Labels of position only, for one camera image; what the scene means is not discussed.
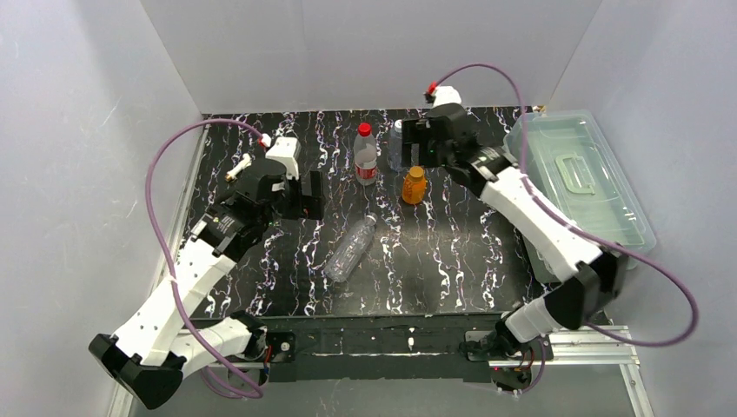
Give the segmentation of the orange bottle cap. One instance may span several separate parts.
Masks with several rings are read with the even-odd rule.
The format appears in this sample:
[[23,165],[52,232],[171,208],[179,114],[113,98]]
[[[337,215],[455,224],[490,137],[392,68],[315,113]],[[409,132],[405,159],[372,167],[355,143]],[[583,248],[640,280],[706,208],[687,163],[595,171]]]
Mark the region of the orange bottle cap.
[[424,169],[420,166],[411,167],[408,171],[408,177],[415,181],[420,181],[425,176]]

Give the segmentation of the orange juice bottle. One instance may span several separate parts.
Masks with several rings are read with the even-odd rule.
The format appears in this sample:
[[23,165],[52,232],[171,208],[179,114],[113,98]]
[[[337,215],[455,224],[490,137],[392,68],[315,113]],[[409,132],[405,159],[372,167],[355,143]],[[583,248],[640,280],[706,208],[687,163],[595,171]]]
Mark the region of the orange juice bottle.
[[406,174],[402,185],[402,199],[407,204],[416,205],[425,196],[427,180],[424,176],[420,181],[415,181]]

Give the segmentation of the clear plastic bottle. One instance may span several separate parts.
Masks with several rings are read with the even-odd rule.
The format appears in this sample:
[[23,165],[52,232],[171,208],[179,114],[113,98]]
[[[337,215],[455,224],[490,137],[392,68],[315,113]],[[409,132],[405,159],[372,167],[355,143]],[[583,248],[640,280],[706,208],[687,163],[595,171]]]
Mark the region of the clear plastic bottle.
[[349,228],[325,266],[329,280],[345,282],[352,275],[374,239],[377,220],[377,214],[369,212]]

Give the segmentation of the red bottle cap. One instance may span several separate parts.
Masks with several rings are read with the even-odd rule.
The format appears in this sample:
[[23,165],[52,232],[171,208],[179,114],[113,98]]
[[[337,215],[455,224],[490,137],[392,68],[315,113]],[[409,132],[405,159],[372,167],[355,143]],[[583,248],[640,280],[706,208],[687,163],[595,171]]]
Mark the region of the red bottle cap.
[[371,127],[371,125],[369,123],[362,122],[358,126],[358,134],[360,136],[363,136],[363,137],[366,137],[366,136],[371,135],[372,134],[372,127]]

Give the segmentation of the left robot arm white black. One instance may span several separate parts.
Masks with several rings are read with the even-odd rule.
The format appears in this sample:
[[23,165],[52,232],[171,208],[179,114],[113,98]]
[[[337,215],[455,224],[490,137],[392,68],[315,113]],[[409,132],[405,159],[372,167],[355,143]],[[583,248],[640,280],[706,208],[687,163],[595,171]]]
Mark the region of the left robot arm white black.
[[169,278],[115,332],[90,342],[90,353],[106,373],[156,409],[185,378],[229,356],[271,359],[267,327],[254,315],[239,311],[200,330],[190,316],[274,221],[322,220],[323,180],[314,170],[307,180],[292,176],[285,163],[270,159],[244,168],[192,228]]

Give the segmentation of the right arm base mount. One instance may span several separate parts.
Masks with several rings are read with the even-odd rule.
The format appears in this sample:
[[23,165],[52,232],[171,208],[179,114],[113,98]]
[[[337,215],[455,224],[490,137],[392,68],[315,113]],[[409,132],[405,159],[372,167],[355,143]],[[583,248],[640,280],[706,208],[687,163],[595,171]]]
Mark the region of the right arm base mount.
[[497,338],[495,331],[467,331],[458,350],[468,361],[488,364],[495,390],[515,397],[535,387],[546,364],[554,358],[547,336],[514,347]]

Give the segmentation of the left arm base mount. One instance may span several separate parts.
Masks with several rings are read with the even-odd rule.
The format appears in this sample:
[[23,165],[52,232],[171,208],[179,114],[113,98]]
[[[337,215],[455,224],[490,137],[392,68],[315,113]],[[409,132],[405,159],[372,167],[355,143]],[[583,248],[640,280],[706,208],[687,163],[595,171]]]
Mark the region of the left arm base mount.
[[271,368],[279,363],[291,363],[295,359],[296,336],[292,332],[276,331],[260,335],[250,341],[246,350],[232,356],[236,367],[259,387],[269,382]]

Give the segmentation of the clear blue-tinted bottle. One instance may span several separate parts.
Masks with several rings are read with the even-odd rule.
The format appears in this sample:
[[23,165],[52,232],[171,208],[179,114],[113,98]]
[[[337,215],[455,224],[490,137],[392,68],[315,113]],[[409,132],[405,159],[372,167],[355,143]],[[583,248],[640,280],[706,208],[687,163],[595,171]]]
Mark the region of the clear blue-tinted bottle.
[[402,169],[402,129],[395,128],[394,122],[389,131],[388,164],[394,172]]

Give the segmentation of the red label water bottle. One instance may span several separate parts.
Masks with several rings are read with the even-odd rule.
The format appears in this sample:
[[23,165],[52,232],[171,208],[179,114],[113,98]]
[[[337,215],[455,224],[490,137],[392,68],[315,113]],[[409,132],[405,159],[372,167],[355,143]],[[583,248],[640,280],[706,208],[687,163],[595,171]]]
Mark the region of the red label water bottle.
[[353,157],[356,180],[363,186],[371,185],[376,179],[377,140],[373,133],[366,137],[358,134],[354,140]]

